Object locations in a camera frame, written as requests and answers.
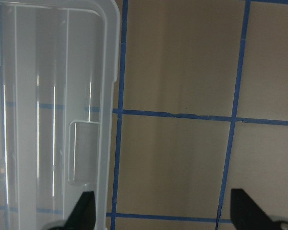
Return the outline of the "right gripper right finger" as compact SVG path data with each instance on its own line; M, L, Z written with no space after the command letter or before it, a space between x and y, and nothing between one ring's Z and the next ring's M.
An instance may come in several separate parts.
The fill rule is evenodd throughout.
M230 220L237 230L273 230L273 221L243 189L231 189Z

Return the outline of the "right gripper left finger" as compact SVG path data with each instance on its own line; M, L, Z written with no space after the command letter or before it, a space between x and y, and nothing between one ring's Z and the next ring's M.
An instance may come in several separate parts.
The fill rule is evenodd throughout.
M93 230L96 226L96 201L94 191L82 192L66 220L44 226L45 230Z

